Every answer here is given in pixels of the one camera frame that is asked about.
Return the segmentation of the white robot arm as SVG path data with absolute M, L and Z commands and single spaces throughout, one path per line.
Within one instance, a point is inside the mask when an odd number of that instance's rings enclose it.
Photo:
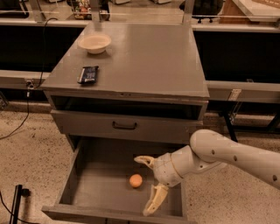
M 233 165 L 280 188 L 280 154 L 237 143 L 213 130 L 199 129 L 187 146 L 154 158 L 138 156 L 135 161 L 149 167 L 158 181 L 150 189 L 143 215 L 154 214 L 167 197 L 170 188 L 180 184 L 189 173 L 200 174 L 220 165 Z

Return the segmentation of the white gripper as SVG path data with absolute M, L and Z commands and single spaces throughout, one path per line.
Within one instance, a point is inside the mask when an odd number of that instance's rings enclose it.
M 174 168 L 171 153 L 165 153 L 156 159 L 151 156 L 138 156 L 134 158 L 134 161 L 146 165 L 150 169 L 153 168 L 154 177 L 159 182 L 159 184 L 150 187 L 150 198 L 143 209 L 143 215 L 150 216 L 164 202 L 169 191 L 168 187 L 174 187 L 179 184 L 182 181 L 182 177 Z

